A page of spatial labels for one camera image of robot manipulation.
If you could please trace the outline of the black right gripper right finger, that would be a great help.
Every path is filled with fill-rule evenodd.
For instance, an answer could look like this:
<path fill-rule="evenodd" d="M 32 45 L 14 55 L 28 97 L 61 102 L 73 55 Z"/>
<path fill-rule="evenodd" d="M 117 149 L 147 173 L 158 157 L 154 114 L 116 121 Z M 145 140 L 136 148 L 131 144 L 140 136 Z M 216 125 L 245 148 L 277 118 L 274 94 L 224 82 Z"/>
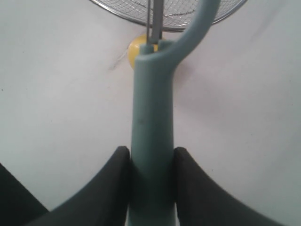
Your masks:
<path fill-rule="evenodd" d="M 278 226 L 214 182 L 189 152 L 174 150 L 176 206 L 182 226 Z"/>

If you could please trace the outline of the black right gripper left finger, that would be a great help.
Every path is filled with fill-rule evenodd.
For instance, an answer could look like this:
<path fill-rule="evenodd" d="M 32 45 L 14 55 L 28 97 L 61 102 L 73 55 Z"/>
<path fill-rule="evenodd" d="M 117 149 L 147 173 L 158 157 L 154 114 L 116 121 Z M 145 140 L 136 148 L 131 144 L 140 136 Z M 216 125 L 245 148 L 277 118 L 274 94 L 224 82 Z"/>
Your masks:
<path fill-rule="evenodd" d="M 79 192 L 30 226 L 123 226 L 130 196 L 130 154 L 119 146 Z"/>

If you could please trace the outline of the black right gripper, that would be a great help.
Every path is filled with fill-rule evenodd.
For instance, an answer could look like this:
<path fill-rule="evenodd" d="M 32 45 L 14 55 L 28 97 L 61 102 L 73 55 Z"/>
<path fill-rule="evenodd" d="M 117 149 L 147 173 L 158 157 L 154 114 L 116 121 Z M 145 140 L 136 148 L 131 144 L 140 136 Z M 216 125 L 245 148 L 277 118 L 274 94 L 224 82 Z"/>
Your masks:
<path fill-rule="evenodd" d="M 23 226 L 49 211 L 3 165 L 0 166 L 0 224 Z"/>

